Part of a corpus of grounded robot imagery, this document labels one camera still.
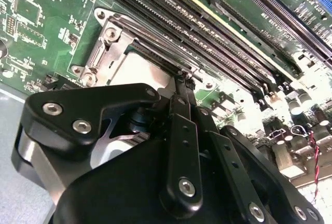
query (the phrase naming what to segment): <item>green circuit board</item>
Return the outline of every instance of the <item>green circuit board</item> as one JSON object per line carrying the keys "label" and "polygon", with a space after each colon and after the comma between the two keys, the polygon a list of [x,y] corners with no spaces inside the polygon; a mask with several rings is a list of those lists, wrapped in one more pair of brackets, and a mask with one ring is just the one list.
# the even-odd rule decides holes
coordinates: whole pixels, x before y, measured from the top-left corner
{"label": "green circuit board", "polygon": [[[301,51],[301,45],[267,18],[252,0],[222,1],[230,5],[260,32],[265,33],[267,39],[277,43],[281,49],[280,53],[277,50],[271,52],[257,39],[248,36],[234,19],[212,7],[209,0],[192,1],[203,7],[205,11],[208,10],[208,13],[213,14],[220,23],[265,58],[271,59],[292,76],[297,76],[285,61]],[[315,1],[313,3],[313,0],[281,1],[297,15],[301,15],[302,20],[331,45],[332,17],[323,8],[320,8]],[[45,75],[50,73],[60,74],[80,84],[80,80],[72,74],[70,67],[86,63],[101,31],[102,27],[93,16],[96,7],[113,9],[135,17],[135,13],[114,0],[0,0],[2,19],[0,38],[8,48],[8,55],[0,60],[0,67],[2,70],[12,72],[10,76],[0,74],[0,81],[26,94],[39,91],[38,85],[42,83]],[[232,93],[238,89],[239,87],[226,87],[222,90]],[[216,98],[211,97],[215,93],[209,93],[204,90],[198,92],[198,101],[202,105],[210,106]]]}

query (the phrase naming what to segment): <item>silver screw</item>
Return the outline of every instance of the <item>silver screw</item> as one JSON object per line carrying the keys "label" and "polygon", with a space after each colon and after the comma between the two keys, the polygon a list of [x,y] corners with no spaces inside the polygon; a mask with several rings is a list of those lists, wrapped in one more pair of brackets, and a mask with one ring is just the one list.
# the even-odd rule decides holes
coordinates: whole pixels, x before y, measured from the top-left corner
{"label": "silver screw", "polygon": [[314,220],[317,220],[317,221],[318,221],[318,216],[317,216],[317,214],[316,214],[313,210],[311,210],[310,208],[307,208],[307,211],[308,211],[309,215],[310,215]]}
{"label": "silver screw", "polygon": [[146,92],[148,95],[150,95],[152,97],[156,96],[156,94],[154,93],[154,91],[152,91],[152,89],[148,89],[148,90],[146,90]]}
{"label": "silver screw", "polygon": [[263,211],[257,206],[256,203],[249,204],[250,213],[255,217],[259,222],[263,222],[265,217]]}
{"label": "silver screw", "polygon": [[105,36],[107,37],[107,39],[109,41],[115,41],[116,39],[118,39],[117,33],[116,33],[116,29],[114,28],[108,28],[105,31]]}
{"label": "silver screw", "polygon": [[201,108],[201,113],[203,113],[205,116],[209,115],[209,112],[204,108]]}
{"label": "silver screw", "polygon": [[307,219],[307,216],[306,216],[306,214],[303,212],[302,209],[300,209],[298,206],[295,206],[294,209],[295,209],[295,212],[297,213],[297,215],[298,215],[302,220],[306,220],[306,219]]}
{"label": "silver screw", "polygon": [[194,185],[188,179],[181,179],[178,182],[178,187],[180,191],[188,197],[193,197],[196,193]]}
{"label": "silver screw", "polygon": [[178,98],[177,99],[182,105],[185,105],[186,104],[186,102],[184,101],[184,100],[182,100],[182,98]]}
{"label": "silver screw", "polygon": [[91,125],[89,122],[79,119],[73,123],[73,129],[78,133],[87,134],[91,131]]}
{"label": "silver screw", "polygon": [[237,132],[235,129],[233,129],[233,128],[229,128],[229,132],[230,132],[231,134],[233,134],[234,136],[237,136],[237,135],[238,135],[238,132]]}
{"label": "silver screw", "polygon": [[62,113],[62,107],[57,103],[49,102],[44,104],[43,111],[48,115],[57,116]]}

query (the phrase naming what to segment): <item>motherboard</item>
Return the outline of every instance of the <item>motherboard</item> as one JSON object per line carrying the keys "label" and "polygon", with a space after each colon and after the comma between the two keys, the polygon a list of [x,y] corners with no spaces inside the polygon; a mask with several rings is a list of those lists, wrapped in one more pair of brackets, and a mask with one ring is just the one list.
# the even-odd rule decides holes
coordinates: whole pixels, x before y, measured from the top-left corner
{"label": "motherboard", "polygon": [[332,149],[331,0],[0,0],[0,17],[0,81],[25,94],[144,82],[169,95],[181,75],[217,127],[257,147],[302,155],[316,128]]}

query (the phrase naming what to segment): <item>black ram slot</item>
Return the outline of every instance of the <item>black ram slot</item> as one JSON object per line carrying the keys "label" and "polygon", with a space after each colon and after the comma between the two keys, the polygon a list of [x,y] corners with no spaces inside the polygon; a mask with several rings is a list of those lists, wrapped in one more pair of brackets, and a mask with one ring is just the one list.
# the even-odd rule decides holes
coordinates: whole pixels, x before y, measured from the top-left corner
{"label": "black ram slot", "polygon": [[263,71],[264,74],[272,76],[276,69],[268,63],[259,53],[249,47],[244,41],[231,33],[226,27],[219,22],[215,21],[211,17],[204,18],[206,16],[202,9],[194,4],[191,0],[164,0],[169,3],[171,7],[182,13],[183,17],[189,18],[191,21],[195,19],[198,27],[206,31],[212,38],[216,39],[215,33],[220,36],[220,39],[226,40],[228,47],[236,50],[236,53],[243,59],[248,60],[252,66],[256,69]]}
{"label": "black ram slot", "polygon": [[138,18],[145,19],[147,24],[149,24],[151,27],[153,27],[155,29],[160,30],[165,36],[168,37],[167,38],[168,40],[173,40],[173,42],[175,44],[178,44],[179,47],[182,47],[183,50],[186,50],[188,54],[189,53],[192,54],[194,59],[199,60],[201,63],[203,63],[202,66],[207,66],[210,69],[213,69],[214,71],[216,71],[216,73],[217,73],[217,71],[223,73],[226,78],[234,81],[236,84],[239,84],[240,86],[242,86],[245,90],[247,90],[249,92],[259,91],[259,88],[257,88],[255,85],[252,85],[252,83],[250,81],[243,78],[238,73],[225,69],[225,67],[222,64],[220,64],[220,62],[216,61],[211,56],[207,55],[206,58],[204,59],[202,57],[202,55],[199,54],[200,51],[201,51],[201,53],[204,53],[204,51],[202,51],[202,50],[200,50],[200,48],[196,48],[196,47],[194,47],[192,49],[190,46],[182,43],[182,41],[176,35],[177,33],[174,29],[171,29],[171,31],[169,31],[168,29],[165,29],[166,25],[164,24],[163,21],[160,21],[158,19],[152,20],[150,17],[148,17],[147,15],[145,15],[144,13],[141,12],[142,7],[139,7],[139,4],[137,4],[137,2],[134,2],[131,4],[130,3],[131,1],[132,0],[116,0],[116,2],[118,2],[121,6],[123,6],[127,10],[131,10],[131,11],[134,10],[133,12],[135,13],[135,15]]}
{"label": "black ram slot", "polygon": [[189,26],[192,23],[184,18],[179,17],[177,11],[172,12],[172,7],[167,5],[162,5],[162,0],[140,0],[147,8],[153,10],[158,15],[161,16],[161,19],[165,19],[165,22],[171,24],[175,29],[182,33],[182,36],[189,38],[191,41],[194,41],[196,45],[200,45],[201,48],[206,50],[207,53],[214,56],[216,59],[224,62],[228,66],[234,67],[236,70],[241,71],[242,73],[247,73],[247,77],[255,84],[262,85],[263,83],[269,83],[270,81],[263,78],[259,73],[254,71],[252,67],[245,64],[241,59],[232,54],[230,51],[221,46],[220,43],[203,33],[205,39],[201,35],[197,35],[193,29]]}
{"label": "black ram slot", "polygon": [[202,14],[194,11],[181,0],[155,0],[155,2],[158,2],[160,6],[167,9],[177,18],[185,21],[188,26],[192,27],[194,31],[218,47],[228,57],[236,62],[240,60],[242,62],[241,65],[244,67],[251,67],[255,71],[255,73],[252,73],[254,76],[259,77],[260,80],[266,83],[270,83],[270,80],[266,78],[273,77],[271,70],[246,51],[245,48],[247,46],[245,48],[241,47],[236,37],[232,39],[233,34],[231,36],[224,34],[221,30],[218,30],[215,26],[204,20]]}
{"label": "black ram slot", "polygon": [[174,24],[175,19],[168,19],[165,18],[167,13],[163,11],[156,12],[148,5],[150,5],[150,2],[145,0],[126,0],[128,3],[130,2],[131,8],[136,8],[141,13],[143,13],[144,18],[149,17],[152,19],[152,22],[158,22],[163,28],[166,28],[169,32],[173,32],[176,34],[176,36],[180,37],[181,40],[189,45],[193,50],[195,50],[197,53],[199,53],[201,56],[207,58],[208,60],[212,61],[214,64],[217,64],[217,67],[219,69],[224,68],[229,71],[232,71],[233,74],[237,75],[233,79],[239,80],[239,77],[242,78],[242,80],[246,81],[246,88],[247,89],[257,89],[257,85],[260,85],[260,82],[257,81],[257,79],[250,76],[243,68],[239,67],[238,65],[234,64],[233,62],[229,61],[221,52],[219,52],[217,49],[215,49],[213,46],[207,44],[203,39],[200,39],[198,41],[198,36],[190,36],[188,35],[188,32],[184,32],[182,28],[185,26],[180,23],[180,25]]}
{"label": "black ram slot", "polygon": [[280,0],[253,0],[273,21],[323,63],[332,65],[332,49],[309,29]]}
{"label": "black ram slot", "polygon": [[[287,72],[293,76],[295,74],[301,73],[301,70],[298,68],[297,64],[293,61],[293,59],[289,58],[289,55],[276,43],[273,43],[270,40],[266,40],[266,38],[261,34],[261,31],[248,22],[241,14],[235,11],[229,4],[227,4],[224,0],[210,0],[211,7],[218,10],[221,14],[228,16],[232,19],[238,26],[244,29],[248,36],[252,39],[257,39],[262,44],[263,47],[266,47],[267,50],[277,50],[282,54],[281,59],[283,60],[284,64],[287,64],[287,67],[292,69],[286,69]],[[213,18],[209,18],[209,21],[212,23],[216,23],[216,20]]]}

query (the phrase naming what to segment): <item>microchip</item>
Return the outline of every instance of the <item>microchip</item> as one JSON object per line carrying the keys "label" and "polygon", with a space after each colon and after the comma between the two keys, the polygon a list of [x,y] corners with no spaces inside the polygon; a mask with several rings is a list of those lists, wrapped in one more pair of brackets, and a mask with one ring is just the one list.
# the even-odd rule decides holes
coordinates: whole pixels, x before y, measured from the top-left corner
{"label": "microchip", "polygon": [[75,36],[74,34],[70,34],[70,35],[69,35],[69,40],[70,40],[72,43],[77,43],[77,41],[78,41],[78,37]]}

